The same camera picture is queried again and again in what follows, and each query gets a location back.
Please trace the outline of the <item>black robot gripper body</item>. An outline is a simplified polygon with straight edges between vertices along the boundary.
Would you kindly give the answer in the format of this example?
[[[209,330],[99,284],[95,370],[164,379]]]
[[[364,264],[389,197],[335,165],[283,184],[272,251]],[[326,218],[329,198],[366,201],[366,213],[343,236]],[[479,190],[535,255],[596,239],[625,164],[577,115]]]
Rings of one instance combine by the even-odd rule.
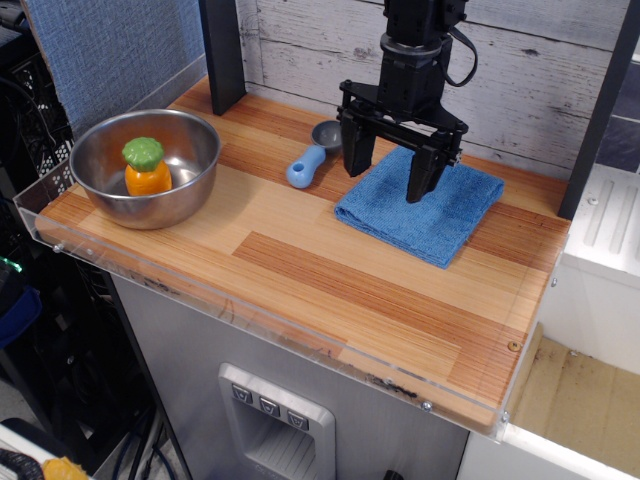
[[[345,80],[338,107],[338,120],[344,111],[362,119],[378,137],[414,150],[434,133],[445,133],[450,164],[461,156],[462,136],[468,126],[441,105],[444,86],[463,86],[448,75],[453,41],[467,46],[460,33],[442,34],[425,45],[408,46],[384,34],[381,37],[383,60],[376,85]]]

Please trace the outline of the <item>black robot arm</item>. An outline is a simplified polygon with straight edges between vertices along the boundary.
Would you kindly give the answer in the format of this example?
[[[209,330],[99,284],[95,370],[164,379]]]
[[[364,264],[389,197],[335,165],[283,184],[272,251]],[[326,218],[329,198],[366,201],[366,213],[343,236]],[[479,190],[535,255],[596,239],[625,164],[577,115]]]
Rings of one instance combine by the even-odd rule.
[[[454,41],[472,42],[456,27],[465,20],[463,1],[387,1],[379,81],[345,80],[338,108],[343,164],[356,177],[372,162],[375,141],[384,138],[414,155],[406,199],[416,203],[433,191],[444,169],[457,163],[467,125],[441,104],[444,88],[457,87],[448,66]]]

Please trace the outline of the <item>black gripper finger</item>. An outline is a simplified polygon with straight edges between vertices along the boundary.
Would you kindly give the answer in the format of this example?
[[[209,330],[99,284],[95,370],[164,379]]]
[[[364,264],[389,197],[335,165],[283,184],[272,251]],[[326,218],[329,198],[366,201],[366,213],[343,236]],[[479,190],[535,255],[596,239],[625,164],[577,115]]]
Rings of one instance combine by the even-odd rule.
[[[350,177],[356,177],[371,166],[376,136],[350,111],[342,113],[340,124],[344,168]]]
[[[432,192],[445,168],[450,164],[445,133],[434,133],[427,141],[417,147],[411,160],[406,200],[419,202],[423,196]]]

